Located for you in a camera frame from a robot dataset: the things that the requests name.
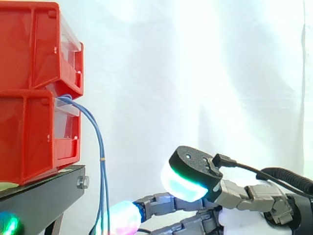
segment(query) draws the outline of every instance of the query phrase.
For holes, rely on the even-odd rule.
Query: black connector plug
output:
[[[212,163],[218,169],[221,168],[222,166],[225,166],[225,167],[236,167],[237,166],[237,162],[235,160],[232,160],[230,157],[227,157],[227,156],[222,155],[222,154],[216,154],[212,160]]]

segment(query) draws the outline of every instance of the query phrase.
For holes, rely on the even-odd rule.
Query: transparent drawer front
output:
[[[73,121],[80,111],[70,104],[59,99],[54,102],[54,138],[75,139],[73,134]]]
[[[78,51],[81,51],[81,45],[67,22],[61,17],[61,52],[73,68],[75,68],[75,53]]]

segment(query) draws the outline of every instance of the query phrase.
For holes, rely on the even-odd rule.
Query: red storage bin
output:
[[[0,1],[0,90],[83,95],[83,45],[53,2]]]
[[[80,159],[80,112],[50,91],[0,91],[0,182],[24,185]]]

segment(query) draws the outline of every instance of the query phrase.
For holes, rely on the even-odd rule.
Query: blue cable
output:
[[[79,109],[87,118],[88,120],[92,123],[96,130],[96,134],[98,137],[98,142],[99,142],[99,149],[100,149],[100,159],[105,158],[105,151],[104,151],[104,144],[103,144],[103,139],[102,135],[99,129],[99,126],[94,118],[94,116],[91,114],[91,112],[86,109],[84,106],[77,104],[72,100],[71,95],[65,94],[60,97],[58,97],[59,100],[61,100],[64,103],[71,104],[75,108]],[[107,172],[106,172],[106,162],[105,161],[100,161],[100,200],[99,200],[99,208],[98,208],[98,213],[97,213],[97,218],[96,222],[93,226],[93,228],[90,231],[90,235],[94,235],[96,232],[96,225],[97,222],[99,221],[99,218],[101,218],[101,233],[104,231],[104,192],[103,190],[105,189],[105,195],[106,195],[106,208],[107,208],[107,217],[108,217],[108,234],[110,234],[110,204],[109,204],[109,190],[108,190],[108,179],[107,179]]]

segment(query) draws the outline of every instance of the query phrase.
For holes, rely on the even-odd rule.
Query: metal bolt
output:
[[[77,187],[86,189],[89,187],[89,176],[79,176],[77,179]]]

